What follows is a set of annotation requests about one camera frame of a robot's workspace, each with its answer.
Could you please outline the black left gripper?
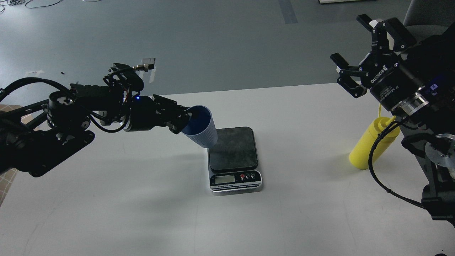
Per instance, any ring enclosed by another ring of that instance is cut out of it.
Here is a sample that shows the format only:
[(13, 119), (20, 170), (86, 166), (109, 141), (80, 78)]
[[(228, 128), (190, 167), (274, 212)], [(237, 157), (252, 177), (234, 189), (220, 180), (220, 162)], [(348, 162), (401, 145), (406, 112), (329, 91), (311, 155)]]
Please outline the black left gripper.
[(135, 96), (130, 102), (129, 120), (124, 128), (126, 132), (148, 131), (154, 127), (168, 127), (174, 134), (179, 134), (190, 122), (192, 116), (177, 116), (161, 120), (161, 115), (192, 115), (189, 107), (179, 105), (177, 101), (153, 94)]

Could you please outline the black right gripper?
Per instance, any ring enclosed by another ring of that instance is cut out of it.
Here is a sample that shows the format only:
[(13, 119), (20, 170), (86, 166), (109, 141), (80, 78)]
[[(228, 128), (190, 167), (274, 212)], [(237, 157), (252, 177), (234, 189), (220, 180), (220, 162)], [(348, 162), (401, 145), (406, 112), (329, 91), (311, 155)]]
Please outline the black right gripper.
[[(359, 66), (349, 65), (339, 53), (331, 54), (330, 59), (339, 68), (337, 83), (354, 98), (364, 96), (369, 89), (387, 111), (393, 111), (424, 86), (423, 79), (398, 56), (416, 45), (417, 40), (395, 17), (373, 20), (361, 14), (356, 21), (371, 33), (371, 51)], [(381, 56), (379, 62), (374, 56)], [(361, 78), (361, 83), (354, 77)]]

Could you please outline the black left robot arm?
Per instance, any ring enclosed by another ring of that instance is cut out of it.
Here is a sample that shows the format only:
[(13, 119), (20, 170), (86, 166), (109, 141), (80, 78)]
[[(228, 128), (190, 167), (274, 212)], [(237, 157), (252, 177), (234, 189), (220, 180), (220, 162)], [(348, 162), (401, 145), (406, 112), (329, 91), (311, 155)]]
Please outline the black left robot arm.
[(176, 101), (141, 95), (137, 71), (151, 71), (154, 63), (128, 66), (114, 63), (104, 86), (72, 83), (69, 88), (42, 78), (18, 79), (1, 89), (5, 99), (23, 86), (44, 83), (56, 89), (47, 100), (9, 112), (1, 111), (1, 173), (11, 169), (41, 177), (90, 144), (91, 124), (107, 133), (148, 131), (169, 127), (180, 133), (198, 114)]

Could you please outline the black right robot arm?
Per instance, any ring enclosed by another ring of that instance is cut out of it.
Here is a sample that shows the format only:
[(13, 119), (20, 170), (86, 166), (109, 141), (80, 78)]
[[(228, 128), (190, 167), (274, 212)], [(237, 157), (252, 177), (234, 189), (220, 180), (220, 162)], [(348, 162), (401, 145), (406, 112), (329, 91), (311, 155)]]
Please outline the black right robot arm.
[[(359, 156), (362, 169), (387, 193), (453, 225), (454, 24), (418, 42), (396, 18), (374, 21), (362, 14), (356, 19), (371, 34), (371, 51), (357, 66), (332, 54), (337, 83), (354, 98), (370, 92), (392, 118), (371, 123), (350, 157)], [(373, 169), (374, 156), (399, 132), (402, 146), (418, 159), (428, 180), (420, 202), (392, 191)]]

